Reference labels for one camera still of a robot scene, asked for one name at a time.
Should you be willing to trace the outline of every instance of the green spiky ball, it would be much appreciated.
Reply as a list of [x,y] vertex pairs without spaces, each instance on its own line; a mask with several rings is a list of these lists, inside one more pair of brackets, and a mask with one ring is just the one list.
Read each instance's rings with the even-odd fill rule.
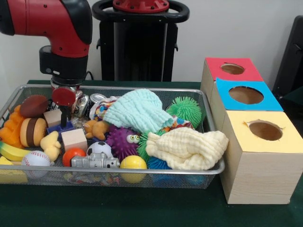
[[205,111],[199,107],[199,104],[190,97],[177,97],[171,106],[166,110],[170,115],[176,115],[178,118],[190,121],[194,128],[205,118]]
[[[160,131],[156,132],[155,134],[161,136],[164,133],[165,133],[165,131],[160,130]],[[139,156],[141,158],[143,158],[146,163],[148,163],[148,161],[150,160],[150,157],[146,153],[147,139],[148,139],[148,132],[142,133],[140,136],[139,146],[137,147],[137,152],[138,152]]]

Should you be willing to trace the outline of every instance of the black cable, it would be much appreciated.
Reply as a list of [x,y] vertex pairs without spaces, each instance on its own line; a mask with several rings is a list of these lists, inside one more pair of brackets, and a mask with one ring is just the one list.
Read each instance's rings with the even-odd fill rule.
[[86,72],[86,77],[87,77],[88,74],[90,75],[91,80],[95,80],[93,74],[91,73],[91,71],[87,71]]

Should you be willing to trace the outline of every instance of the white wall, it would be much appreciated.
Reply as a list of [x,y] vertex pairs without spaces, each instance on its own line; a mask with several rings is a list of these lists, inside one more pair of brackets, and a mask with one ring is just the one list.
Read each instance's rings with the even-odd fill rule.
[[[273,86],[293,20],[303,14],[302,0],[179,1],[191,12],[189,20],[178,25],[173,81],[201,81],[205,57],[249,57],[265,82]],[[88,70],[101,79],[98,39],[98,21],[94,19]],[[47,44],[43,37],[0,34],[0,89],[5,91],[0,106],[29,79],[50,78],[39,71],[38,51]]]

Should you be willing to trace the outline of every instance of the purple spiky ball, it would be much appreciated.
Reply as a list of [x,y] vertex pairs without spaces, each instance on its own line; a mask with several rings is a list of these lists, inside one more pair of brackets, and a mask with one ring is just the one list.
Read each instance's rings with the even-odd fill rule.
[[114,157],[117,157],[120,162],[130,155],[138,155],[137,133],[131,129],[110,127],[109,136],[106,143],[111,146]]

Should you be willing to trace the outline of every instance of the yellow ball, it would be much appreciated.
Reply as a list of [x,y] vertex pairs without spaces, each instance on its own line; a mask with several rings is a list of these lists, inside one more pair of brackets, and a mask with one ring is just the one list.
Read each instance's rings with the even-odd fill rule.
[[[120,168],[122,169],[147,169],[146,162],[137,155],[127,156],[122,160]],[[146,174],[121,174],[121,177],[128,183],[139,183]]]

